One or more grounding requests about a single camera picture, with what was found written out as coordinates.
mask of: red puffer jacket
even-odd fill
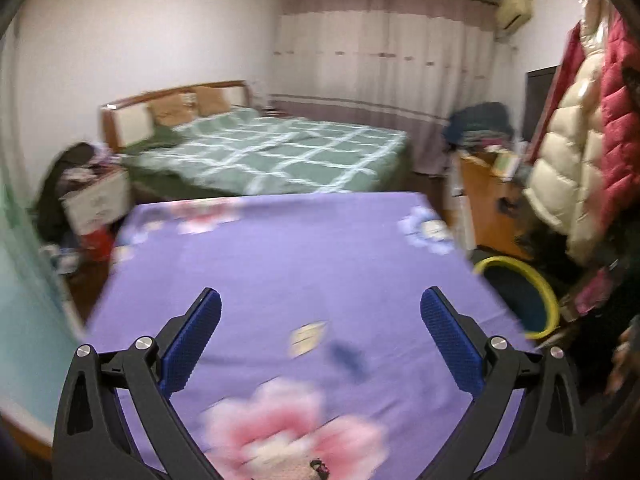
[[[640,50],[616,13],[602,73],[603,229],[640,198],[640,114],[623,81],[623,68],[640,71]]]

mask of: green and white checkered pattern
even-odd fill
[[[395,167],[406,143],[406,134],[396,130],[265,118],[250,108],[174,130],[186,142],[128,163],[238,195],[371,190]]]

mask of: white wall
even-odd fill
[[[98,107],[219,80],[268,85],[277,0],[27,0],[17,115],[30,191],[53,158],[100,139]]]
[[[511,124],[522,127],[526,73],[560,63],[569,30],[580,20],[580,0],[533,0],[533,17],[511,38],[513,57]]]

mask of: red object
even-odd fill
[[[640,50],[616,12],[602,75],[603,229],[640,198],[640,115],[622,78],[626,67],[640,71]]]
[[[584,59],[584,50],[580,43],[580,23],[578,23],[569,32],[564,54],[562,55],[562,61],[556,69],[554,80],[546,96],[545,108],[542,110],[538,126],[531,139],[531,144],[529,145],[526,156],[526,161],[529,164],[533,165],[538,158],[538,152],[540,151],[542,140],[545,138],[546,131],[549,128],[551,116],[556,111],[556,108],[558,108],[569,86],[574,83],[575,76],[578,74],[578,70],[584,62]]]
[[[82,246],[94,262],[106,262],[113,249],[113,237],[106,227],[100,227],[94,232],[81,236]]]

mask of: metal pivot bolt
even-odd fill
[[[550,350],[551,357],[555,357],[556,359],[562,359],[564,357],[564,352],[559,346],[553,346]]]
[[[91,347],[89,345],[82,345],[76,350],[76,355],[78,357],[85,357],[91,353]]]
[[[491,346],[496,350],[506,350],[508,345],[507,340],[499,335],[491,338]]]
[[[138,350],[146,350],[153,344],[154,340],[148,336],[141,337],[136,340],[136,348]]]

